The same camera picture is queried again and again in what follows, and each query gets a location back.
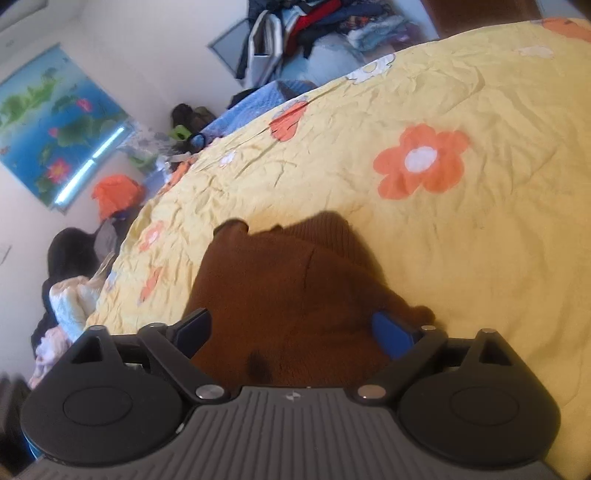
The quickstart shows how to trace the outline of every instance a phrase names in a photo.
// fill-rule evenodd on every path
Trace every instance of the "lotus flower painting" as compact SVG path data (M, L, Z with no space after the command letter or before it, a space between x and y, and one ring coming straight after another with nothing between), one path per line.
M74 189L127 114L54 47L0 85L0 161L45 205Z

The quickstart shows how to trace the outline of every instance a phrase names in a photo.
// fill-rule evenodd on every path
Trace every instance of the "brown door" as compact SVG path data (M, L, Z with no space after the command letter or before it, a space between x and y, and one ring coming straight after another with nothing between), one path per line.
M422 0L441 38L474 28L541 18L535 0Z

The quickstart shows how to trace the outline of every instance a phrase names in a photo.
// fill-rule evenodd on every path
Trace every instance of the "brown sweater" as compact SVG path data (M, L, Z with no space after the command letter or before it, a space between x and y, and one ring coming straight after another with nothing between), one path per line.
M433 321L378 276L336 213L254 235L229 220L214 232L187 305L213 317L212 337L192 361L232 390L361 384L388 363L372 337L373 313L413 326Z

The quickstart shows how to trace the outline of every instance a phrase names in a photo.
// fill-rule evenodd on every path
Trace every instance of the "bed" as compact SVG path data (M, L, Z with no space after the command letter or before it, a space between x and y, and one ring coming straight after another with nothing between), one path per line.
M390 55L217 140L134 223L88 325L174 323L213 229L343 215L450 336L494 327L550 390L548 461L591 472L591 25L488 27Z

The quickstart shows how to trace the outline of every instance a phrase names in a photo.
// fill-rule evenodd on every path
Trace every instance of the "pink cloth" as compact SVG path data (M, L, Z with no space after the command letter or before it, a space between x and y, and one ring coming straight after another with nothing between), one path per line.
M29 380L29 387L35 388L49 370L57 363L61 356L66 353L72 343L61 327L49 329L41 343L35 350L35 372Z

